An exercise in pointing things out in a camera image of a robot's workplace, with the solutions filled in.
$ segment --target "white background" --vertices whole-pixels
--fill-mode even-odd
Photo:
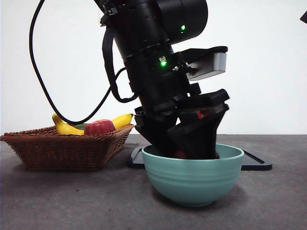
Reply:
[[[207,0],[204,32],[174,46],[228,46],[226,73],[200,81],[203,93],[228,91],[221,134],[307,134],[306,0]],[[28,52],[28,32],[39,0],[1,1],[1,134],[53,125],[53,111]],[[108,88],[101,43],[104,28],[93,0],[46,0],[35,27],[37,65],[58,109],[80,120]],[[115,50],[116,70],[123,67]],[[125,74],[122,97],[131,95]],[[91,121],[131,113],[138,100],[110,96]]]

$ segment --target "woven basket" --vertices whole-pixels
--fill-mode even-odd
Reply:
[[[101,135],[59,135],[55,126],[5,133],[27,170],[98,171],[124,148],[134,125]]]

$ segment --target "black base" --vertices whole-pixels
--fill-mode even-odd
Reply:
[[[143,147],[137,147],[127,159],[127,166],[134,169],[144,169],[144,161],[142,156]],[[242,171],[268,171],[273,168],[273,163],[263,158],[251,154],[243,150],[245,155],[243,158]]]

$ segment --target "apple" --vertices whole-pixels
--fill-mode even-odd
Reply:
[[[99,120],[86,125],[84,135],[104,134],[115,131],[115,127],[110,120]]]
[[[184,153],[183,150],[178,149],[178,150],[176,150],[176,152],[175,152],[173,158],[187,159],[188,157],[187,157],[187,155]]]

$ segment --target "teal bowl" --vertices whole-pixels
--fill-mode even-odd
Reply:
[[[241,172],[244,152],[216,144],[220,159],[184,160],[160,156],[154,146],[142,149],[147,175],[159,193],[173,202],[201,207],[226,195]]]

